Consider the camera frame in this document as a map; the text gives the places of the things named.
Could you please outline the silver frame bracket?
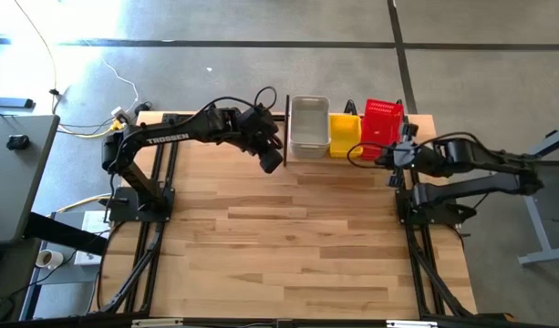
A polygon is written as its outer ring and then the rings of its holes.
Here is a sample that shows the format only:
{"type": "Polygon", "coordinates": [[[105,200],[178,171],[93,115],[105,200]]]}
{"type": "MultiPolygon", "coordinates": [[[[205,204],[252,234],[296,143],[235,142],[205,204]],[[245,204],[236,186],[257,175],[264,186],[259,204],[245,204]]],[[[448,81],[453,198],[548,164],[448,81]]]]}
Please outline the silver frame bracket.
{"type": "Polygon", "coordinates": [[[146,318],[133,320],[130,328],[167,328],[182,325],[182,318],[146,318]]]}
{"type": "Polygon", "coordinates": [[[439,328],[436,322],[412,320],[386,320],[387,328],[439,328]]]}

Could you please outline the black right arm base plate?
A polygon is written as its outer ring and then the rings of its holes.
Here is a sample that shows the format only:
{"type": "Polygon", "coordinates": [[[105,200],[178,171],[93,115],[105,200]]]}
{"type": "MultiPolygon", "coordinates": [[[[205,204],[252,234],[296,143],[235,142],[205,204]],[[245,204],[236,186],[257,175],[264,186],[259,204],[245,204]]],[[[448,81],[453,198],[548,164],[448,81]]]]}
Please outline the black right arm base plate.
{"type": "Polygon", "coordinates": [[[444,200],[434,205],[415,205],[410,190],[397,190],[395,202],[401,224],[459,225],[477,214],[476,209],[458,204],[455,200],[444,200]]]}

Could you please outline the gray metal table frame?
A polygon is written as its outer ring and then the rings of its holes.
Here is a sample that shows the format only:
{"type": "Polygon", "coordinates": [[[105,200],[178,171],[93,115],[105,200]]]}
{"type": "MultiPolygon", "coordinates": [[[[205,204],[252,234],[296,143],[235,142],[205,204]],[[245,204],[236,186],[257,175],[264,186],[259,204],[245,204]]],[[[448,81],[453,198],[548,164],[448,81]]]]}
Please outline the gray metal table frame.
{"type": "Polygon", "coordinates": [[[520,265],[559,260],[559,248],[554,248],[543,225],[547,214],[559,215],[559,159],[543,160],[543,157],[559,151],[559,130],[554,130],[528,153],[537,156],[543,163],[539,176],[544,178],[544,188],[532,196],[524,196],[524,203],[540,244],[540,250],[519,256],[520,265]]]}

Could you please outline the black desk leg bar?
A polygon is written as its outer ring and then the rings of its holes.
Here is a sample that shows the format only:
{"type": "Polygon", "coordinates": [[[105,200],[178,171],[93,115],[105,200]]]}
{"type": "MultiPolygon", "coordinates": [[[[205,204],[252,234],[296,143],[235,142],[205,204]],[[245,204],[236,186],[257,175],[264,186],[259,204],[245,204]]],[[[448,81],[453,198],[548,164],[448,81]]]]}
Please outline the black desk leg bar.
{"type": "Polygon", "coordinates": [[[23,236],[38,238],[94,255],[102,255],[108,246],[108,240],[102,237],[102,232],[83,231],[34,212],[28,217],[23,236]]]}

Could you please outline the black aluminium table frame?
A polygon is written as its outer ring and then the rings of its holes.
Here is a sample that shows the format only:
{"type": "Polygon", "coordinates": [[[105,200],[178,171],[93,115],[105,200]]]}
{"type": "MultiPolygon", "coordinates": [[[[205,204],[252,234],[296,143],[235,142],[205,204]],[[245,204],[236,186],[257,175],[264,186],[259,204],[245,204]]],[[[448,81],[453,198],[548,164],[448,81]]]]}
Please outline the black aluminium table frame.
{"type": "Polygon", "coordinates": [[[175,189],[171,218],[112,237],[99,305],[80,328],[182,318],[195,328],[511,328],[478,313],[461,243],[398,223],[383,170],[289,159],[271,175],[228,146],[143,149],[141,170],[175,189]]]}

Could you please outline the dark gray flat bar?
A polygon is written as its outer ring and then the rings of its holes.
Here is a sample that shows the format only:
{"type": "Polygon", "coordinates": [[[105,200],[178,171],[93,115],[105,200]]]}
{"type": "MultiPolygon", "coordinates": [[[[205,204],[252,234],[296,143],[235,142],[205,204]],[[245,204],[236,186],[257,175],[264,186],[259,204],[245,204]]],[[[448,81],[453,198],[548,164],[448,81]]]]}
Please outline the dark gray flat bar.
{"type": "Polygon", "coordinates": [[[31,98],[0,97],[0,108],[32,108],[34,100],[31,98]]]}

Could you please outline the white flat box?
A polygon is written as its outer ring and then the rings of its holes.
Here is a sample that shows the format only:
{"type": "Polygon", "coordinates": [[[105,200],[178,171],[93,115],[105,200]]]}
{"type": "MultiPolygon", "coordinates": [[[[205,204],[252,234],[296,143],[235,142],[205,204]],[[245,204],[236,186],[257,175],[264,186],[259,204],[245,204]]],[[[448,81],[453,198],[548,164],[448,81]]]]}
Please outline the white flat box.
{"type": "MultiPolygon", "coordinates": [[[[100,238],[107,239],[109,237],[110,226],[104,221],[104,218],[104,210],[86,211],[84,214],[82,229],[84,231],[92,232],[100,238]]],[[[99,255],[83,251],[78,251],[74,260],[74,264],[79,266],[98,265],[100,262],[101,257],[99,255]]]]}

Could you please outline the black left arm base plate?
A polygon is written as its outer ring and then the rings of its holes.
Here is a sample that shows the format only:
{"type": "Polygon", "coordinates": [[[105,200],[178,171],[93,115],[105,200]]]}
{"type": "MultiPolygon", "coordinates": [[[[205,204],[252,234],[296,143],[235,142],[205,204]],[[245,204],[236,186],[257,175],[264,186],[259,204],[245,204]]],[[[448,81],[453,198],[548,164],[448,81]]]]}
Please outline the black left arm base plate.
{"type": "Polygon", "coordinates": [[[166,188],[160,193],[163,205],[142,205],[137,192],[131,187],[119,187],[109,204],[109,220],[114,222],[166,222],[171,218],[175,189],[166,188]]]}

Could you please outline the gray desk top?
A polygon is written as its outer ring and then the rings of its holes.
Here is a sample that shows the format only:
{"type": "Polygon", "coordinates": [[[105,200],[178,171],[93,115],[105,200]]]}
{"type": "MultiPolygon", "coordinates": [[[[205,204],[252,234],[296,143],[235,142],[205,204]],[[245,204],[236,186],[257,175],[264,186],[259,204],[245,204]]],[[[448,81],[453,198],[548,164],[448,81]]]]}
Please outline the gray desk top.
{"type": "Polygon", "coordinates": [[[0,246],[23,235],[58,124],[56,115],[0,117],[0,246]],[[19,134],[30,147],[8,150],[8,136],[19,134]]]}

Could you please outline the small black device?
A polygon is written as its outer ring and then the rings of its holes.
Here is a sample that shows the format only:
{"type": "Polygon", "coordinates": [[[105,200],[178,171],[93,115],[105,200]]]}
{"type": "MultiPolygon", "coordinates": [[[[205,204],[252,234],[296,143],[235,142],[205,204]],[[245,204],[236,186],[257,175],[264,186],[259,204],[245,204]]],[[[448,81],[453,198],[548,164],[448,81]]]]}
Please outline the small black device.
{"type": "Polygon", "coordinates": [[[9,135],[5,144],[6,148],[12,151],[28,149],[30,145],[31,140],[29,136],[25,134],[9,135]]]}

